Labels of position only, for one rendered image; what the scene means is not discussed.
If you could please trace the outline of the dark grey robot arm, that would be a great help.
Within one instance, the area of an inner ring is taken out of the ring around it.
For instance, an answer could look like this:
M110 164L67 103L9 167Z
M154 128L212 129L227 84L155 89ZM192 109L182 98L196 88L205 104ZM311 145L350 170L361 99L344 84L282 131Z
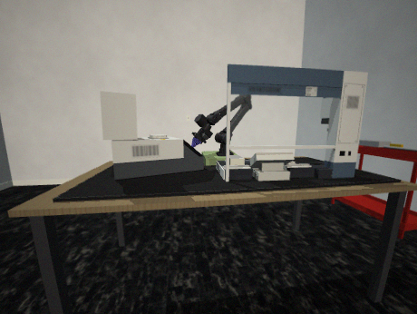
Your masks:
M204 114L199 114L194 122L201 127L197 134L204 140L207 140L212 136L210 125L215 125L219 120L227 115L227 106L220 108L219 110L209 114L207 117ZM226 139L227 139L227 126L215 135L215 141L221 143L219 152L216 152L217 156L226 156Z

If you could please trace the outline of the white rectangular block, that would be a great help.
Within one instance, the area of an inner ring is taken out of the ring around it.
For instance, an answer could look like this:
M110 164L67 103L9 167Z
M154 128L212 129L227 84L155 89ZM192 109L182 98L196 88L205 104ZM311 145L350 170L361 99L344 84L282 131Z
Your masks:
M245 159L239 155L229 155L229 165L245 165Z

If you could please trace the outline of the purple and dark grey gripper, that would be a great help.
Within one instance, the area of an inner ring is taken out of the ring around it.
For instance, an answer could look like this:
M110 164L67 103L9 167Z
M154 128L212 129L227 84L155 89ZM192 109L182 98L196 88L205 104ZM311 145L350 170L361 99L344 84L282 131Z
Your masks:
M194 136L192 139L192 144L191 144L193 148L199 144L206 143L206 141L201 136L199 136L196 132L193 132L192 134Z

